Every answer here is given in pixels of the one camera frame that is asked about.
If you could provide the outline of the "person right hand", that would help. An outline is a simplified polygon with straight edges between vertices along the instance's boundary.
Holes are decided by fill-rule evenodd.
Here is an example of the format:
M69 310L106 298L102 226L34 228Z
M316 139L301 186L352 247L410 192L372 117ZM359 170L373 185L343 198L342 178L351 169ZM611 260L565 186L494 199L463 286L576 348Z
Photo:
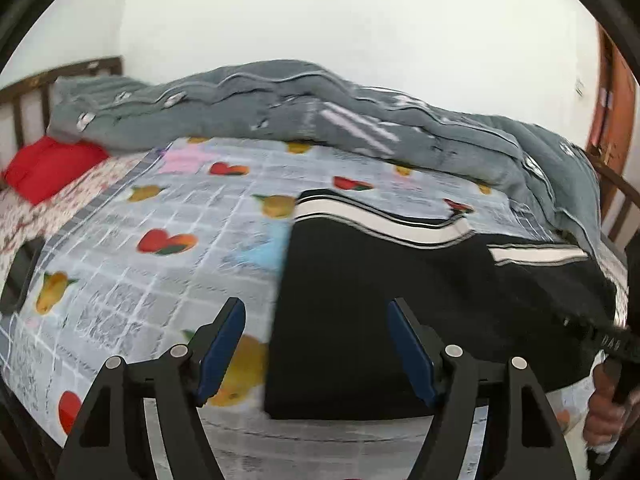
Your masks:
M629 393L623 404L613 401L620 376L620 363L607 359L592 373L594 391L588 402L588 415L582 437L590 448L616 441L639 418L639 389Z

